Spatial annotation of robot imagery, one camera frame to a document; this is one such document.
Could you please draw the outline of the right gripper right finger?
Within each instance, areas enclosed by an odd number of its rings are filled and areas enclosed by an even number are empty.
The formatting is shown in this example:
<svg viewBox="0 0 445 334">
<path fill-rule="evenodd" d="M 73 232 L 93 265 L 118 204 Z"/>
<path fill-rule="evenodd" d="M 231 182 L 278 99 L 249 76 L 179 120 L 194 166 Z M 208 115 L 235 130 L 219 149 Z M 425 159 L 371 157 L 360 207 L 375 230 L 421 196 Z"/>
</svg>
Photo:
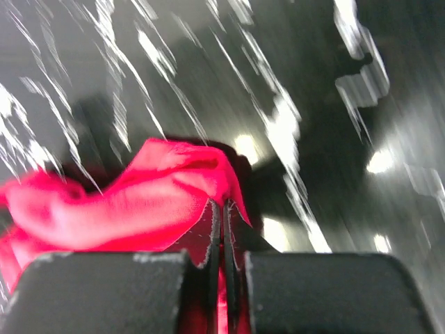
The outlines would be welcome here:
<svg viewBox="0 0 445 334">
<path fill-rule="evenodd" d="M 225 203 L 229 333 L 434 333 L 415 281 L 374 253 L 280 253 Z"/>
</svg>

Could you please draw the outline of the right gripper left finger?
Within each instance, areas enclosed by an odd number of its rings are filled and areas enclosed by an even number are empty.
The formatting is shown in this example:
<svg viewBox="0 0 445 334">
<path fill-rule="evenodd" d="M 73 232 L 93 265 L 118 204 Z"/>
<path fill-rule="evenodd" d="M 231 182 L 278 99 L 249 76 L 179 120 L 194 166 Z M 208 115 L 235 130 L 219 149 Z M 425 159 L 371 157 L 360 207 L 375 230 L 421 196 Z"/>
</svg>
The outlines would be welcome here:
<svg viewBox="0 0 445 334">
<path fill-rule="evenodd" d="M 2 333 L 215 333 L 220 210 L 163 252 L 42 255 L 19 279 Z"/>
</svg>

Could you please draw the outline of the bright pink-red t-shirt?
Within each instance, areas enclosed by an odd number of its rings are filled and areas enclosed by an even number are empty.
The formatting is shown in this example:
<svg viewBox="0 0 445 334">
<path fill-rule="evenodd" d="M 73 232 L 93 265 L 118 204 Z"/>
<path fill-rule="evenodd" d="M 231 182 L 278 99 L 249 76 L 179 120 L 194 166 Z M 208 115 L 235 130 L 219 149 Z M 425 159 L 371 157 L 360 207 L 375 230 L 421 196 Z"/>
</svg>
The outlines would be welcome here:
<svg viewBox="0 0 445 334">
<path fill-rule="evenodd" d="M 13 291 L 25 268 L 56 251 L 164 251 L 209 204 L 243 208 L 246 157 L 222 143 L 147 140 L 104 190 L 38 170 L 1 187 L 13 225 L 1 234 L 1 275 Z"/>
</svg>

